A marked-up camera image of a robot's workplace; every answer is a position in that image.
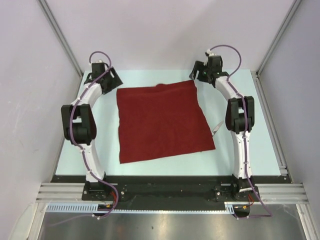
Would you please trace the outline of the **knife with dark handle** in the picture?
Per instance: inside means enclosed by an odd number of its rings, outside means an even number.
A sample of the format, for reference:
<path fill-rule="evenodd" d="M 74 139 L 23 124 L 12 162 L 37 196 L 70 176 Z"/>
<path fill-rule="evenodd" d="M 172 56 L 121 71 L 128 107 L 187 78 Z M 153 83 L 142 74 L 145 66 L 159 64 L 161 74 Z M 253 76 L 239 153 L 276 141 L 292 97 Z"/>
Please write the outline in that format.
<path fill-rule="evenodd" d="M 220 129 L 220 127 L 224 124 L 224 121 L 220 121 L 214 128 L 213 130 L 211 131 L 211 135 L 212 137 L 215 136 L 215 134 L 218 132 L 218 130 Z"/>

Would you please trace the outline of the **red cloth napkin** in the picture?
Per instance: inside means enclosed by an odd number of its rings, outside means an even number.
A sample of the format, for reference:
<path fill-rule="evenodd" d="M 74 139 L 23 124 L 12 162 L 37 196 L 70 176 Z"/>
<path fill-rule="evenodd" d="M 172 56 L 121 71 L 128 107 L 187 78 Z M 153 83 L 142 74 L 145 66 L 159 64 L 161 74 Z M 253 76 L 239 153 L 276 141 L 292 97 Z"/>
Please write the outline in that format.
<path fill-rule="evenodd" d="M 121 164 L 215 150 L 194 81 L 116 92 Z"/>

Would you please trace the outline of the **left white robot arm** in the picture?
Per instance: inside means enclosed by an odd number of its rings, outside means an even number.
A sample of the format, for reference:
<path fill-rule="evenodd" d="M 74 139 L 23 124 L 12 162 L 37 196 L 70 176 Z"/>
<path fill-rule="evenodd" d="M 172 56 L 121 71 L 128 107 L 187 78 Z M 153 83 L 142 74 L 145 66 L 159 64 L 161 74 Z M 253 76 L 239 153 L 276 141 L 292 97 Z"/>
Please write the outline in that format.
<path fill-rule="evenodd" d="M 86 181 L 98 183 L 105 180 L 95 146 L 97 125 L 92 108 L 96 101 L 123 84 L 115 68 L 105 62 L 91 63 L 82 93 L 70 104 L 61 107 L 64 138 L 79 149 L 86 168 Z"/>

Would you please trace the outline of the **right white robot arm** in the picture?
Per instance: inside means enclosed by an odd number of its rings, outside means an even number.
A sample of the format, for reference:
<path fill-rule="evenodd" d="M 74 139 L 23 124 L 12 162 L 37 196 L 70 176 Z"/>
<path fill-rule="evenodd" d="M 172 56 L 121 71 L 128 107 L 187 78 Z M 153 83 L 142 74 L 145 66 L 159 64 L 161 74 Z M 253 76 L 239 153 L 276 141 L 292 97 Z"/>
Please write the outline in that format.
<path fill-rule="evenodd" d="M 230 82 L 230 75 L 223 71 L 223 59 L 220 55 L 206 53 L 205 62 L 196 61 L 189 75 L 212 85 L 227 101 L 225 125 L 229 130 L 234 148 L 234 170 L 236 179 L 252 180 L 249 140 L 255 124 L 255 100 L 244 96 Z"/>

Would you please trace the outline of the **left aluminium frame post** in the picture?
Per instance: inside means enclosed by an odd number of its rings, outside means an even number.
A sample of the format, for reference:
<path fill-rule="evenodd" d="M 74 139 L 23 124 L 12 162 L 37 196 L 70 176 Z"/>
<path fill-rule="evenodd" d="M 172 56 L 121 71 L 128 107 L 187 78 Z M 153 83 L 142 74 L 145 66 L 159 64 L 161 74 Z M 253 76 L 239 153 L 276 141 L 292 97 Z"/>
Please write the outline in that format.
<path fill-rule="evenodd" d="M 60 43 L 64 53 L 66 54 L 68 60 L 70 61 L 73 69 L 79 77 L 83 77 L 84 72 L 81 70 L 80 64 L 78 63 L 61 27 L 56 20 L 53 11 L 51 10 L 47 0 L 37 0 L 36 1 L 42 10 L 49 26 L 51 27 L 54 35 L 56 36 L 58 42 Z"/>

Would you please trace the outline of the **aluminium frame post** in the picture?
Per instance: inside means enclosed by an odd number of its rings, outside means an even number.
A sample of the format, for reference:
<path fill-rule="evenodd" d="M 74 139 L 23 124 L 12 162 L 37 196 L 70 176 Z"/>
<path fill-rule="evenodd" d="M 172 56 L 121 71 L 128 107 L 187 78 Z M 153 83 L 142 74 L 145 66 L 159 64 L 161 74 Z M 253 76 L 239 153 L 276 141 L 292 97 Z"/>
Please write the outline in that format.
<path fill-rule="evenodd" d="M 54 35 L 56 36 L 58 42 L 60 43 L 64 53 L 66 54 L 68 60 L 70 61 L 73 69 L 79 77 L 83 77 L 84 72 L 81 70 L 80 64 L 78 63 L 61 27 L 56 20 L 53 11 L 51 10 L 47 0 L 37 0 L 36 1 L 42 10 L 49 26 L 51 27 Z"/>
<path fill-rule="evenodd" d="M 303 3 L 303 0 L 294 0 L 290 5 L 288 12 L 286 13 L 280 27 L 278 28 L 270 46 L 267 49 L 267 52 L 262 58 L 261 63 L 259 64 L 257 70 L 255 70 L 255 74 L 259 77 L 263 72 L 266 64 L 268 63 L 269 59 L 271 58 L 272 54 L 274 53 L 275 49 L 277 48 L 278 44 L 280 43 L 282 37 L 284 36 L 287 28 L 291 24 L 296 12 L 298 11 L 300 5 Z"/>

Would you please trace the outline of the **right aluminium frame post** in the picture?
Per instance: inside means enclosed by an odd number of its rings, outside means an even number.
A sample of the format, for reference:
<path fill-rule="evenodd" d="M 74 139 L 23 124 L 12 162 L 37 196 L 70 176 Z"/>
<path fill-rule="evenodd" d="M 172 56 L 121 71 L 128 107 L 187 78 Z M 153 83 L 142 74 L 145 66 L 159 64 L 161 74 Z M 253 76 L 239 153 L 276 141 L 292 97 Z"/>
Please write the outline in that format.
<path fill-rule="evenodd" d="M 298 11 L 300 5 L 303 3 L 303 0 L 294 0 L 290 5 L 288 12 L 286 13 L 280 27 L 278 28 L 270 46 L 267 49 L 267 52 L 262 58 L 261 63 L 259 64 L 257 70 L 255 70 L 255 74 L 259 77 L 263 72 L 266 64 L 268 63 L 269 59 L 271 58 L 272 54 L 274 53 L 275 49 L 277 48 L 278 44 L 280 43 L 282 37 L 284 36 L 287 28 L 291 24 L 296 12 Z"/>

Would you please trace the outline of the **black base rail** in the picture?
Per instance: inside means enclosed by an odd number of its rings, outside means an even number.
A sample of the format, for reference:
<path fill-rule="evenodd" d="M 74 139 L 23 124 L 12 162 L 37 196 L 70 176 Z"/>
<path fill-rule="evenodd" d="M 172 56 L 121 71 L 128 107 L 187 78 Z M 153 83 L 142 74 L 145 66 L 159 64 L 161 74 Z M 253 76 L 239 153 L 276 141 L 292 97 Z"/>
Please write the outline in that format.
<path fill-rule="evenodd" d="M 84 176 L 55 175 L 52 183 L 84 184 L 81 200 L 116 203 L 120 208 L 162 208 L 170 210 L 208 210 L 226 202 L 257 202 L 259 189 L 247 180 L 231 176 L 109 176 L 115 189 L 100 183 L 89 183 Z"/>

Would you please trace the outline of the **aluminium front frame rail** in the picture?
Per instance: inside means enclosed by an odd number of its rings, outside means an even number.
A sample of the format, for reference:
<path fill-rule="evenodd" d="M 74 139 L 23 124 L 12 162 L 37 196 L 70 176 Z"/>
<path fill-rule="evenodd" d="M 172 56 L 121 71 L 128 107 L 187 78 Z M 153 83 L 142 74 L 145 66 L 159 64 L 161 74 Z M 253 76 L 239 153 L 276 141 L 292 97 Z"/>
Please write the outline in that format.
<path fill-rule="evenodd" d="M 266 204 L 308 204 L 301 183 L 257 184 L 260 198 Z M 40 203 L 77 203 L 81 201 L 83 183 L 42 183 L 36 201 Z"/>

